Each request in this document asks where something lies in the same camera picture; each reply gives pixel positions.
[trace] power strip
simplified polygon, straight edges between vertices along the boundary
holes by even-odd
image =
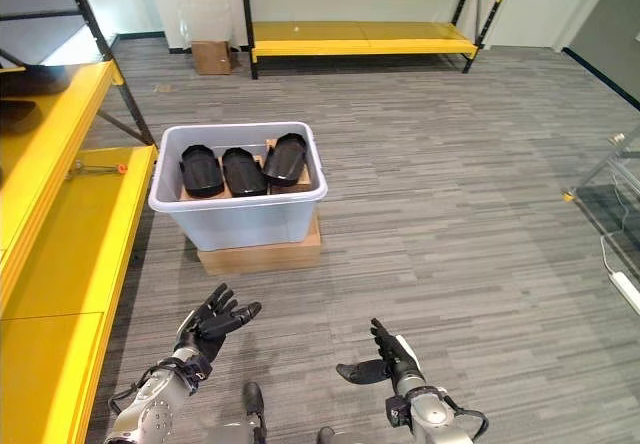
[[[640,314],[640,292],[636,286],[629,280],[624,272],[614,272],[609,274],[609,280],[618,288],[620,294],[624,296],[627,302],[633,307],[637,314]]]

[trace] yellow metal shelving unit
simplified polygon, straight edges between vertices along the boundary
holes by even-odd
[[[4,134],[0,140],[4,176],[0,190],[2,313],[60,184],[111,86],[114,70],[112,62],[70,69],[71,85],[64,92],[28,98],[44,116],[38,127],[24,134]]]
[[[22,98],[36,103],[40,122],[28,132],[0,136],[2,444],[85,442],[157,156],[88,3],[76,2],[105,61],[68,67],[70,84],[61,93]],[[59,13],[24,18],[34,15]],[[112,85],[137,131],[99,109]],[[146,145],[80,150],[96,115]],[[118,165],[126,170],[104,172]]]
[[[449,23],[256,22],[255,59],[263,56],[426,54],[473,55],[476,46]]]
[[[456,24],[466,0],[459,0],[450,23],[434,22],[253,22],[251,0],[244,0],[251,51],[251,77],[258,59],[271,56],[365,54],[462,54],[469,71],[501,0],[495,0],[482,32],[467,39]]]

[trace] black shelf frame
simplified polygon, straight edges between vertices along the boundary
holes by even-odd
[[[107,112],[100,109],[97,113],[102,119],[105,119],[107,122],[113,124],[118,129],[126,132],[132,137],[135,137],[140,142],[146,145],[156,145],[153,136],[151,135],[151,131],[149,131],[149,127],[140,112],[140,108],[136,103],[136,100],[131,93],[131,89],[127,84],[126,79],[124,78],[120,66],[118,65],[118,61],[116,60],[113,52],[111,50],[111,46],[105,39],[102,31],[100,30],[100,26],[98,25],[98,21],[96,20],[95,15],[93,14],[93,10],[91,9],[91,5],[89,4],[89,0],[75,0],[76,1],[76,9],[67,9],[67,10],[59,10],[59,11],[40,11],[40,12],[27,12],[27,13],[19,13],[19,14],[2,14],[0,15],[0,21],[16,21],[16,20],[25,20],[25,19],[43,19],[43,18],[53,18],[53,17],[68,17],[68,16],[82,16],[85,24],[91,31],[93,38],[95,39],[96,46],[98,47],[98,51],[100,52],[101,58],[103,61],[112,61],[114,66],[116,67],[116,75],[118,76],[118,82],[115,83],[115,86],[118,88],[120,92],[120,96],[124,101],[131,117],[133,118],[136,129],[131,128],[127,124],[122,123],[117,118],[108,114]],[[18,57],[11,55],[10,53],[3,51],[0,49],[0,56],[5,58],[8,61],[13,62],[18,66],[24,66],[25,63],[21,61]]]

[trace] robotic arm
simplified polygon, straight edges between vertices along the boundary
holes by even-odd
[[[150,367],[130,389],[109,399],[118,414],[105,444],[160,444],[173,426],[173,416],[187,397],[211,374],[226,335],[247,324],[262,306],[252,302],[236,309],[238,302],[226,284],[219,286],[196,310],[189,313],[177,333],[173,354]],[[133,402],[121,410],[117,401],[137,391]]]
[[[391,379],[395,395],[386,401],[387,418],[393,427],[409,426],[418,444],[471,444],[489,427],[479,411],[458,406],[445,389],[427,384],[415,353],[402,336],[392,336],[377,319],[371,333],[382,359],[354,365],[338,364],[336,370],[354,384],[372,384]],[[475,435],[455,423],[461,415],[482,419]]]

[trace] metal frame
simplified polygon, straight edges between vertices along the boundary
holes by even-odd
[[[465,64],[464,69],[462,70],[463,74],[467,74],[469,72],[469,69],[471,69],[471,65],[478,57],[478,53],[480,52],[480,49],[484,47],[484,38],[487,36],[487,32],[489,32],[489,28],[491,27],[491,23],[493,22],[493,19],[495,18],[496,13],[500,8],[500,4],[502,4],[503,1],[504,0],[499,0],[493,3],[493,6],[491,7],[491,11],[487,16],[487,20],[484,21],[484,26],[482,27],[482,31],[480,31],[480,35],[475,36],[476,40],[474,44],[478,49],[476,50],[473,57],[464,56],[464,58],[467,60],[467,63]],[[455,22],[452,21],[453,24],[455,24],[458,21],[458,17],[460,17],[460,12],[462,12],[462,7],[464,7],[464,2],[465,0],[460,0],[458,2],[458,7],[456,8],[456,14],[454,14]],[[478,12],[476,13],[476,23],[479,19],[479,10],[480,10],[480,2],[478,1],[478,7],[477,7]]]
[[[249,66],[251,67],[251,79],[258,79],[258,63],[253,59],[253,48],[256,45],[253,34],[253,19],[251,17],[251,0],[242,0],[244,6],[244,23],[247,28],[247,41],[249,44]]]
[[[464,9],[464,5],[467,0],[458,0],[458,4],[456,5],[456,9],[453,13],[453,17],[451,18],[451,24],[454,26],[458,23],[460,19],[460,15],[462,14],[462,10]],[[491,23],[498,12],[498,8],[500,4],[504,0],[495,1],[489,15],[487,16],[486,21],[484,22],[484,26],[482,27],[482,31],[478,33],[479,21],[480,21],[480,0],[476,1],[476,22],[475,22],[475,42],[474,45],[477,47],[476,52],[473,54],[473,57],[469,57],[466,54],[462,54],[462,56],[467,60],[464,69],[462,70],[463,74],[467,74],[469,69],[471,69],[471,65],[478,57],[478,52],[483,47],[484,39],[491,27]],[[247,29],[247,40],[249,43],[249,65],[251,67],[251,79],[258,79],[258,64],[254,61],[253,49],[255,47],[255,36],[253,33],[253,20],[251,18],[251,0],[242,0],[244,5],[244,21]]]
[[[96,45],[98,46],[98,50],[100,51],[102,60],[112,61],[114,66],[116,67],[115,85],[120,91],[122,100],[127,106],[127,109],[131,114],[131,117],[133,117],[133,120],[135,121],[136,127],[138,128],[139,132],[136,132],[131,127],[127,126],[126,124],[123,124],[118,119],[107,114],[102,110],[98,111],[98,115],[103,119],[105,119],[106,121],[113,124],[114,126],[116,126],[118,129],[123,130],[124,132],[126,132],[130,136],[135,137],[136,139],[143,142],[144,144],[155,146],[156,145],[155,140],[153,139],[153,136],[149,131],[149,127],[147,126],[147,123],[142,117],[142,113],[140,112],[140,108],[138,108],[138,104],[136,103],[133,97],[133,94],[131,94],[131,90],[129,89],[129,85],[127,84],[127,81],[125,80],[124,76],[122,75],[122,72],[120,71],[120,66],[118,66],[118,62],[116,61],[116,58],[113,55],[113,52],[111,51],[111,47],[109,46],[109,43],[104,38],[104,35],[100,30],[98,21],[96,20],[95,15],[91,10],[91,5],[89,4],[89,0],[75,0],[75,1],[77,6],[77,9],[75,10],[70,9],[70,10],[62,10],[62,11],[41,11],[41,12],[28,12],[23,14],[5,14],[5,15],[0,15],[0,21],[43,19],[43,18],[50,18],[50,17],[66,17],[66,16],[82,16],[85,24],[91,31],[91,34],[93,35],[93,38],[96,41]],[[4,57],[5,59],[17,65],[24,65],[24,63],[20,59],[16,58],[15,56],[12,56],[6,51],[0,50],[0,56]]]
[[[588,206],[582,202],[578,195],[578,191],[580,188],[586,187],[587,184],[589,184],[589,182],[591,182],[593,178],[596,177],[598,173],[600,173],[600,171],[608,167],[612,173],[615,173],[617,178],[623,180],[628,185],[628,189],[630,191],[640,197],[640,179],[638,179],[638,177],[627,168],[625,162],[628,159],[640,159],[639,151],[629,150],[629,145],[631,144],[631,142],[640,137],[640,125],[635,127],[624,137],[621,137],[622,135],[618,135],[614,136],[614,138],[609,139],[609,142],[613,143],[614,145],[613,149],[600,162],[593,166],[593,168],[591,168],[589,172],[587,172],[582,177],[582,179],[580,179],[575,187],[563,189],[562,194],[565,201],[573,201],[578,205],[578,207],[585,213],[585,215],[596,226],[600,233],[605,236],[607,242],[616,252],[618,257],[620,257],[623,264],[629,270],[631,270],[636,278],[640,278],[640,270],[636,266],[636,263],[634,263],[633,259],[628,256],[626,252],[618,245],[616,240],[611,237],[610,233],[608,233],[607,230],[600,224],[597,217],[591,213]]]

